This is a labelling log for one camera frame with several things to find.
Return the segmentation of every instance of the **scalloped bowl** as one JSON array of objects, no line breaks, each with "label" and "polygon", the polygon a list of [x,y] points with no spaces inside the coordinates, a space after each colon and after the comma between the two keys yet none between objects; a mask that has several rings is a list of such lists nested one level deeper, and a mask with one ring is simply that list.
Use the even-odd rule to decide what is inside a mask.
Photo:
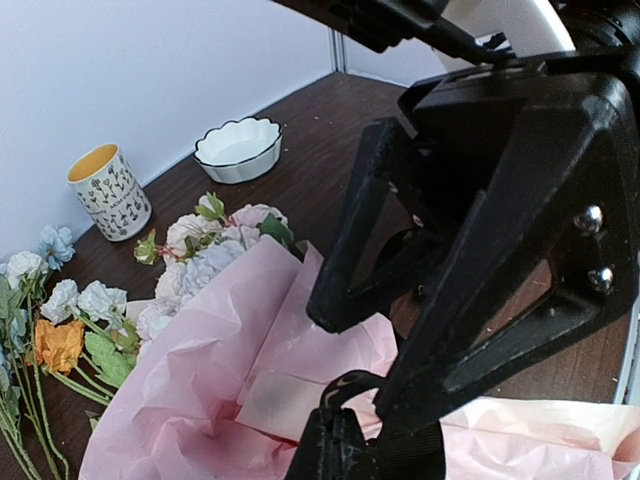
[{"label": "scalloped bowl", "polygon": [[196,161],[219,183],[248,182],[280,158],[282,128],[268,118],[245,118],[209,130],[196,142]]}]

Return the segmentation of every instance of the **table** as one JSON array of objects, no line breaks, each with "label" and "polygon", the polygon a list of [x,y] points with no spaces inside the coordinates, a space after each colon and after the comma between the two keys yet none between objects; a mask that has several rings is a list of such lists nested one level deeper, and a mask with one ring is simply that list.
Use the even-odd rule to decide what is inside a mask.
[{"label": "table", "polygon": [[[186,158],[145,189],[154,214],[140,236],[156,228],[159,240],[163,241],[171,223],[180,215],[191,213],[206,191],[215,191],[225,201],[228,212],[247,203],[278,207],[289,217],[297,239],[309,239],[327,254],[360,133],[377,117],[400,115],[396,100],[401,92],[400,87],[393,85],[332,74],[290,95],[259,114],[284,127],[282,158],[272,172],[243,185],[222,186],[210,180],[191,157]],[[131,161],[135,169],[135,159]],[[365,266],[372,265],[377,252],[394,232],[409,224],[410,219],[399,203],[395,199],[388,201],[364,256]],[[92,228],[79,239],[75,258],[58,279],[73,278],[80,288],[99,279],[108,286],[127,290],[130,300],[152,298],[163,264],[153,267],[137,264],[133,258],[135,241],[111,244]],[[548,272],[541,267],[498,315],[493,328],[531,303],[544,291],[546,282]],[[405,297],[394,305],[392,316],[399,330],[406,333],[416,316],[416,306]],[[492,394],[610,402],[624,354],[628,322],[627,316],[516,375]],[[45,378],[44,385],[54,437],[68,456],[75,476],[91,433],[85,411],[100,412],[101,407],[53,379]],[[28,428],[25,443],[35,463],[46,471],[44,456]],[[4,444],[0,444],[0,464],[5,466],[3,478],[22,478]]]}]

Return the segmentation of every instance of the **bolt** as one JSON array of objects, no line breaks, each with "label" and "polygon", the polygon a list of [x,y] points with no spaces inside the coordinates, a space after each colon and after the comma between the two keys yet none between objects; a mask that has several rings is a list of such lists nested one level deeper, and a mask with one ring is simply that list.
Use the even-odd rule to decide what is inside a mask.
[{"label": "bolt", "polygon": [[580,215],[574,217],[573,224],[584,233],[593,235],[600,231],[603,221],[602,209],[597,205],[591,205]]},{"label": "bolt", "polygon": [[598,292],[607,292],[613,285],[613,271],[610,268],[592,270],[589,272],[589,281]]}]

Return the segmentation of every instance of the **orange flower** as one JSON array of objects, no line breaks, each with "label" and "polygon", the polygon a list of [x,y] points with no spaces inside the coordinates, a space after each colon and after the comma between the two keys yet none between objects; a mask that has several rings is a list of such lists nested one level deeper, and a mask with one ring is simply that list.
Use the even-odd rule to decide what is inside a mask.
[{"label": "orange flower", "polygon": [[84,346],[84,323],[71,322],[54,327],[48,320],[36,323],[36,357],[52,373],[69,375],[78,364]]}]

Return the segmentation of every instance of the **white mug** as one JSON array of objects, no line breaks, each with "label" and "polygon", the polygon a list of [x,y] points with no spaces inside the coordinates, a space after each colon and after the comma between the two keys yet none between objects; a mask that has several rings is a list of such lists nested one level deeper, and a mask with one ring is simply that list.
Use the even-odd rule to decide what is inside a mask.
[{"label": "white mug", "polygon": [[151,204],[118,145],[87,153],[71,168],[67,182],[109,241],[133,237],[151,218]]}]

